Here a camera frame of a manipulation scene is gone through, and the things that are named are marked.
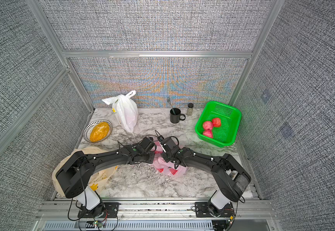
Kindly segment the beige plastic bag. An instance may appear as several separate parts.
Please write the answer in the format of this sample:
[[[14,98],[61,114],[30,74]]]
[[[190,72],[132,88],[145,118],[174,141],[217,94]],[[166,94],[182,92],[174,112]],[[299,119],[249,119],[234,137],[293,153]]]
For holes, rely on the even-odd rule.
[[[57,178],[56,178],[56,173],[60,170],[60,168],[66,163],[66,161],[75,153],[78,151],[82,151],[86,155],[90,154],[100,154],[107,152],[107,150],[103,150],[99,147],[85,147],[83,149],[74,149],[70,155],[65,157],[63,160],[60,161],[60,163],[55,167],[54,171],[52,172],[52,182],[55,190],[61,197],[65,197],[65,194],[63,192],[63,189],[61,188]],[[100,172],[94,173],[88,182],[88,186],[93,190],[99,190],[100,188],[104,187],[106,183],[108,182],[109,178],[115,174],[118,166],[116,167],[110,167],[104,170],[101,170]]]

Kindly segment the pink plastic bag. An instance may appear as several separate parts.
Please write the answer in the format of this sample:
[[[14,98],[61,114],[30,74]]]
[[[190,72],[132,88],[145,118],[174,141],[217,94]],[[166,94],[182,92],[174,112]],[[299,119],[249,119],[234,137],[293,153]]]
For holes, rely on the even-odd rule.
[[[156,149],[154,151],[154,160],[152,166],[160,173],[166,176],[172,176],[172,177],[183,176],[187,172],[188,167],[178,166],[175,169],[173,163],[166,162],[163,159],[162,154],[164,154],[164,151],[163,148],[161,147],[161,144],[158,141],[155,141],[154,143],[156,145]]]

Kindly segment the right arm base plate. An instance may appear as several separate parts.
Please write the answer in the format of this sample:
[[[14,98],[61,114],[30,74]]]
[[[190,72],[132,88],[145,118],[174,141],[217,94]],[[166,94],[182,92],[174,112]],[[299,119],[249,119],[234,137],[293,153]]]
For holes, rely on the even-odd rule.
[[[232,203],[218,209],[211,202],[195,202],[194,212],[197,218],[234,218],[235,210]]]

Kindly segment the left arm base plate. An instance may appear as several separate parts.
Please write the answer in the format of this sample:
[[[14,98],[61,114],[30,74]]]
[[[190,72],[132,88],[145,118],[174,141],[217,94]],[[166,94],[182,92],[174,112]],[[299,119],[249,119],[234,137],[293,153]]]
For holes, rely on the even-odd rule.
[[[100,203],[92,210],[86,209],[84,205],[79,208],[78,218],[116,218],[119,203]]]

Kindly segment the green plastic basket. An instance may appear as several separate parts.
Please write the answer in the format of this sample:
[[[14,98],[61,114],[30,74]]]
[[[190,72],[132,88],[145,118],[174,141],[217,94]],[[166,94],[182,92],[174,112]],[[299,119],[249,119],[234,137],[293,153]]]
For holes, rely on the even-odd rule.
[[[217,147],[231,146],[235,142],[241,117],[242,114],[239,109],[216,101],[210,101],[204,107],[195,125],[195,132],[199,139]],[[213,127],[211,131],[212,138],[205,136],[204,123],[211,122],[215,118],[220,119],[221,125]]]

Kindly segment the metal spoon in mug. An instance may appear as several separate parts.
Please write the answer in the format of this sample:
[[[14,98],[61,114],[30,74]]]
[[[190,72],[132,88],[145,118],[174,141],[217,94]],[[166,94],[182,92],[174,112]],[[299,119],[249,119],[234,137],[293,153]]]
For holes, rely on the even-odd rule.
[[[168,98],[167,98],[167,103],[168,103],[168,105],[169,105],[169,107],[170,108],[172,108],[173,106],[172,106],[172,103],[171,103],[171,99],[170,99],[170,97],[168,96]]]

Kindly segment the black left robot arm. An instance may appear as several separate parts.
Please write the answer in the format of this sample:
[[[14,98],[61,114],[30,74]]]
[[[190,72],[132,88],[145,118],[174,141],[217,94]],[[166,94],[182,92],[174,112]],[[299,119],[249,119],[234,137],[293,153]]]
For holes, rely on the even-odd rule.
[[[138,143],[120,146],[119,149],[98,154],[77,151],[55,174],[66,198],[76,199],[87,210],[101,204],[101,199],[88,185],[91,176],[107,168],[119,165],[151,164],[156,144],[145,137]]]

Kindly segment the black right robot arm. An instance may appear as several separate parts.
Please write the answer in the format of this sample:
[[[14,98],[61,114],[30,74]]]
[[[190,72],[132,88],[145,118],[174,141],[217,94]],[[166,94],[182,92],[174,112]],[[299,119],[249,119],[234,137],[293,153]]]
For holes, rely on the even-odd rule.
[[[204,155],[187,147],[180,148],[171,137],[158,136],[157,139],[163,149],[162,158],[172,163],[174,169],[179,166],[193,167],[212,174],[218,186],[207,202],[207,209],[212,216],[220,216],[226,205],[241,200],[251,182],[251,176],[232,155]]]

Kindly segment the black mug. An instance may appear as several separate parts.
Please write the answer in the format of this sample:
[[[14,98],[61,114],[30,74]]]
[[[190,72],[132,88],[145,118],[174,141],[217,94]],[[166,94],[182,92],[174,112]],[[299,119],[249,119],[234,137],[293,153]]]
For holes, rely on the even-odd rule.
[[[178,124],[180,121],[184,121],[186,116],[178,108],[172,108],[170,110],[170,122],[173,124]]]

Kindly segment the white plastic bag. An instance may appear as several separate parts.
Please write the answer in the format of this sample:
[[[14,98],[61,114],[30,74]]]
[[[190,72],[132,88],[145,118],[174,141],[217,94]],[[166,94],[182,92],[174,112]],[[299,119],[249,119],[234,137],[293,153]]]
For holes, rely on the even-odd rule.
[[[132,90],[126,95],[120,94],[102,99],[104,103],[112,106],[116,120],[120,126],[129,133],[134,132],[139,116],[137,105],[131,99],[134,95],[136,95],[136,91]]]

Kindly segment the aluminium front rail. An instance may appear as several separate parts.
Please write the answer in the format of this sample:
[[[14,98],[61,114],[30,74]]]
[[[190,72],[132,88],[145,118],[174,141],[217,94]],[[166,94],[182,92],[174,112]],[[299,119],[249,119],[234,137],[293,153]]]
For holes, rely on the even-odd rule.
[[[119,220],[192,220],[214,219],[197,218],[194,212],[195,202],[206,202],[207,198],[106,198],[104,203],[119,203],[116,218]],[[269,200],[246,199],[244,203],[234,203],[236,219],[276,220],[273,204]],[[76,219],[78,206],[69,199],[56,199],[42,202],[36,220]]]

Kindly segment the pink red apple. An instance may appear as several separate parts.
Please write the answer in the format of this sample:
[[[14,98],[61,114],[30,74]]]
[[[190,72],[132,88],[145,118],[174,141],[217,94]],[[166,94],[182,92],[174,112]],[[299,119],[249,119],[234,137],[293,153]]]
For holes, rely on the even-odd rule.
[[[213,132],[212,132],[212,130],[205,130],[203,132],[203,135],[206,136],[206,137],[209,137],[209,138],[213,138]]]

